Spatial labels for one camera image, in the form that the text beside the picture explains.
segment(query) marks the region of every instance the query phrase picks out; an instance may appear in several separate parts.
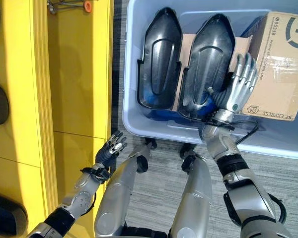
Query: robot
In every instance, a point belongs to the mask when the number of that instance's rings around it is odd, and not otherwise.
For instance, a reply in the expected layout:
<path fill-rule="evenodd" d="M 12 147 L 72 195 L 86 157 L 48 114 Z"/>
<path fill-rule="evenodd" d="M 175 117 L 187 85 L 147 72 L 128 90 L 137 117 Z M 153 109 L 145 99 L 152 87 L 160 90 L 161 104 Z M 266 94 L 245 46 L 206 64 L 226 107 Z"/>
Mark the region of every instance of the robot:
<path fill-rule="evenodd" d="M 224 202 L 231 220 L 241 226 L 241 238 L 292 238 L 283 223 L 286 210 L 281 201 L 268 194 L 255 173 L 242 158 L 230 131 L 233 117 L 249 99 L 257 80 L 256 62 L 250 54 L 239 55 L 228 87 L 212 98 L 218 108 L 200 130 L 210 155 L 216 162 L 227 188 Z M 109 179 L 108 168 L 127 144 L 122 133 L 114 133 L 98 151 L 95 165 L 82 169 L 71 193 L 28 238 L 62 238 L 83 214 L 89 212 L 93 195 Z M 137 147 L 112 175 L 94 223 L 96 237 L 205 238 L 207 233 L 212 186 L 205 158 L 193 149 L 182 151 L 182 170 L 188 173 L 182 199 L 169 234 L 146 228 L 128 227 L 125 217 L 133 191 L 135 174 L 148 169 L 153 139 Z M 273 202 L 281 215 L 278 219 Z"/>

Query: robotic arm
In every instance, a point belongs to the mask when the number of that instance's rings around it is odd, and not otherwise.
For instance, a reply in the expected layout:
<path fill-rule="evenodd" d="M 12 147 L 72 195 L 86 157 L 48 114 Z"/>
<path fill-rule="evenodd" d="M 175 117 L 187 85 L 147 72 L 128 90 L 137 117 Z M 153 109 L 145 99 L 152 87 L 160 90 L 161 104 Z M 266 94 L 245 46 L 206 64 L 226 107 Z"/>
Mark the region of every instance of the robotic arm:
<path fill-rule="evenodd" d="M 119 152 L 127 146 L 126 138 L 121 139 L 122 135 L 123 133 L 117 131 L 110 137 L 98 151 L 95 165 L 81 170 L 82 175 L 72 192 L 67 194 L 55 211 L 28 235 L 29 238 L 62 238 L 80 216 L 93 208 L 99 185 L 109 179 L 109 167 Z"/>
<path fill-rule="evenodd" d="M 239 55 L 230 85 L 213 95 L 219 110 L 204 127 L 202 138 L 223 176 L 228 190 L 224 201 L 232 221 L 241 226 L 241 238 L 291 238 L 281 223 L 286 216 L 276 220 L 271 198 L 278 200 L 265 191 L 229 134 L 234 114 L 243 108 L 257 80 L 255 60 L 247 54 L 243 61 Z"/>

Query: yellow panel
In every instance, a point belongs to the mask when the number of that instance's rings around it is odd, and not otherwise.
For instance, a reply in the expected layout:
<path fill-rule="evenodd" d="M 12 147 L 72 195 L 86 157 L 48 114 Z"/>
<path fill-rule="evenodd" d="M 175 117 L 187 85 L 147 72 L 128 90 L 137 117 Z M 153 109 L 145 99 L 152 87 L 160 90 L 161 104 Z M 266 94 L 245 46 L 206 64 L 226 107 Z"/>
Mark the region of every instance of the yellow panel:
<path fill-rule="evenodd" d="M 89 136 L 73 135 L 67 133 L 54 133 L 56 172 L 59 202 L 73 186 L 81 175 L 80 169 L 94 164 L 96 152 L 103 146 L 104 140 Z M 99 206 L 104 192 L 103 186 L 97 191 Z M 94 237 L 93 224 L 95 211 L 81 217 L 69 231 L 69 237 Z"/>
<path fill-rule="evenodd" d="M 28 232 L 44 221 L 40 168 L 0 158 L 0 195 L 23 204 Z"/>
<path fill-rule="evenodd" d="M 111 119 L 113 1 L 48 15 L 54 131 L 107 138 Z"/>
<path fill-rule="evenodd" d="M 10 104 L 0 125 L 0 157 L 39 167 L 30 0 L 0 0 L 0 10 L 0 86 Z"/>
<path fill-rule="evenodd" d="M 93 136 L 92 21 L 82 8 L 48 14 L 54 131 Z"/>
<path fill-rule="evenodd" d="M 94 135 L 106 139 L 111 129 L 114 1 L 94 1 L 93 10 Z"/>

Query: gray carpet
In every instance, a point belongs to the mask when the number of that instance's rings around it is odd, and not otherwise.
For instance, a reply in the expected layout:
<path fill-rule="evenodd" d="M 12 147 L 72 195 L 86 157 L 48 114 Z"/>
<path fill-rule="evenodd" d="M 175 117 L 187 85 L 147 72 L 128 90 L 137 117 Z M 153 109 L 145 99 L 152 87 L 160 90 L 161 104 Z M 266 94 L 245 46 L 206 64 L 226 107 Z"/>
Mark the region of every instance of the gray carpet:
<path fill-rule="evenodd" d="M 113 55 L 113 117 L 112 129 L 121 130 L 127 136 L 128 147 L 119 156 L 122 163 L 133 147 L 143 140 L 128 133 L 122 123 L 124 83 L 124 34 L 128 0 L 115 0 L 114 55 Z M 149 170 L 136 176 L 134 193 L 127 213 L 129 226 L 147 227 L 168 232 L 180 203 L 187 175 L 181 171 L 182 161 L 178 151 L 181 143 L 157 140 L 158 148 L 152 151 Z M 223 201 L 226 192 L 222 176 L 204 146 L 196 151 L 208 158 L 213 185 L 213 205 L 208 228 L 209 238 L 237 238 L 240 228 L 228 217 Z M 298 160 L 243 153 L 248 165 L 254 169 L 266 190 L 282 199 L 287 208 L 286 227 L 298 238 Z"/>

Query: silver robot leg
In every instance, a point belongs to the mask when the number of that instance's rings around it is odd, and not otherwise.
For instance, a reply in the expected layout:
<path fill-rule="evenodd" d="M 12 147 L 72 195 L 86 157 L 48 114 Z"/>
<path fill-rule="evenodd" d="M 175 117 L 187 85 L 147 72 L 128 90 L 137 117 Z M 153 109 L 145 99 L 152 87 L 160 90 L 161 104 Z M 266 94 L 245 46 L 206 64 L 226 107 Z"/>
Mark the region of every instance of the silver robot leg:
<path fill-rule="evenodd" d="M 112 175 L 94 223 L 96 237 L 119 236 L 125 224 L 136 172 L 148 169 L 151 143 L 137 147 Z"/>
<path fill-rule="evenodd" d="M 175 215 L 172 238 L 205 238 L 212 202 L 211 176 L 205 159 L 193 155 L 189 177 Z"/>

